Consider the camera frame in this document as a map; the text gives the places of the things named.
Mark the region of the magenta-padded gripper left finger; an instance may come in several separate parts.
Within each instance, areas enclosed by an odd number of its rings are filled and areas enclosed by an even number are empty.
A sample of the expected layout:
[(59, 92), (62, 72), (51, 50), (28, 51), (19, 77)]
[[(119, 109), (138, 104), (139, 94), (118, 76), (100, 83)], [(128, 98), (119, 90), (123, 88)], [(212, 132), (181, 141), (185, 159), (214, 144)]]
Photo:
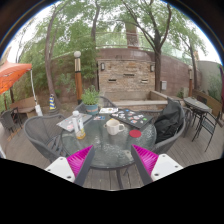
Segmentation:
[(82, 186), (94, 155), (94, 146), (90, 145), (69, 157), (57, 158), (46, 168), (46, 171), (75, 183), (76, 185)]

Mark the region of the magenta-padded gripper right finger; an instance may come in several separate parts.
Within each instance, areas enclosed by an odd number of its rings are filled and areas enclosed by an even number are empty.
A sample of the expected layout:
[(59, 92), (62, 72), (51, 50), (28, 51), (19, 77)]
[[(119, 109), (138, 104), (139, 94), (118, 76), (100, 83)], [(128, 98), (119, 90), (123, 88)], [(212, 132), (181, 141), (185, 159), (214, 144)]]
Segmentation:
[(157, 155), (137, 145), (131, 146), (131, 154), (144, 185), (182, 169), (182, 166), (167, 154)]

